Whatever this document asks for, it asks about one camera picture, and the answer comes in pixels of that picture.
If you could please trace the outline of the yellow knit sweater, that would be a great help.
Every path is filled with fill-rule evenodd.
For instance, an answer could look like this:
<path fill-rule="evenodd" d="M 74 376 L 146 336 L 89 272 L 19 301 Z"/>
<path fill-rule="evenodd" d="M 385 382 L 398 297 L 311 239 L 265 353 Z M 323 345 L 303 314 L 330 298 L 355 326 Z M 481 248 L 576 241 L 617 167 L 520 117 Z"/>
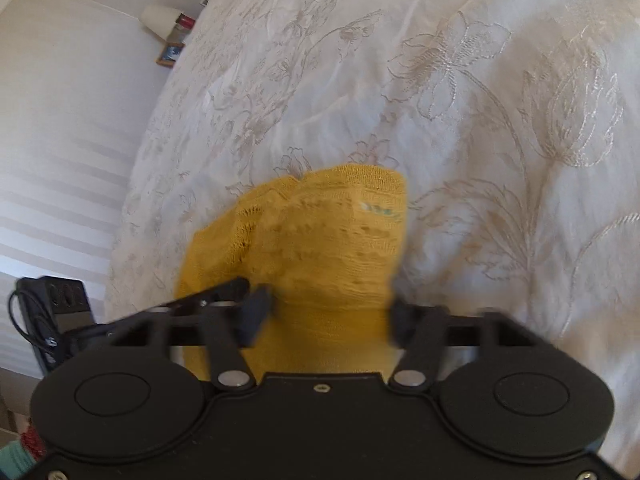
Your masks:
<path fill-rule="evenodd" d="M 388 376 L 399 358 L 388 309 L 407 214 L 406 180 L 388 168 L 348 164 L 271 180 L 194 234 L 175 295 L 232 278 L 270 287 L 270 315 L 243 352 L 256 377 Z"/>

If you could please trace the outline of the white embroidered bedspread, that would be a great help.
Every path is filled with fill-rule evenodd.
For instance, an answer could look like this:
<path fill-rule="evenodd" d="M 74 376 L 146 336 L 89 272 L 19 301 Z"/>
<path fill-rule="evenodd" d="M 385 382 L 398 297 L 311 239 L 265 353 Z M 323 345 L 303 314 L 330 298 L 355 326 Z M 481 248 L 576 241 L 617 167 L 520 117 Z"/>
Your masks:
<path fill-rule="evenodd" d="M 497 307 L 607 383 L 639 470 L 639 0 L 210 0 L 146 130 L 104 304 L 167 300 L 193 234 L 277 177 L 408 183 L 398 285 Z"/>

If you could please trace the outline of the white bedside lamp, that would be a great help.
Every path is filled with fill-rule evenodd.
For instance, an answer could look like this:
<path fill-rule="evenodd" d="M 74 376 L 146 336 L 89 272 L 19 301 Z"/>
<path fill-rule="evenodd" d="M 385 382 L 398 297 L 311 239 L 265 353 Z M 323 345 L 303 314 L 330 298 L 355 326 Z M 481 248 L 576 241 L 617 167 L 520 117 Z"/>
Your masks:
<path fill-rule="evenodd" d="M 150 4 L 142 11 L 139 21 L 161 40 L 166 40 L 175 28 L 182 12 L 170 6 Z"/>

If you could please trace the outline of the wooden picture frame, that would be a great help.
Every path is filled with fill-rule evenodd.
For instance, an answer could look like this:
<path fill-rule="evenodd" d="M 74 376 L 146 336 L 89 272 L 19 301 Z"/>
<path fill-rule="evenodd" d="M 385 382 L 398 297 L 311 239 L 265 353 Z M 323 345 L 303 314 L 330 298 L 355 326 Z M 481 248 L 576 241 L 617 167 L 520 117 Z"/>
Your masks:
<path fill-rule="evenodd" d="M 186 45 L 178 42 L 173 44 L 172 42 L 166 42 L 162 52 L 156 59 L 156 64 L 164 67 L 172 67 L 178 61 L 178 58 Z"/>

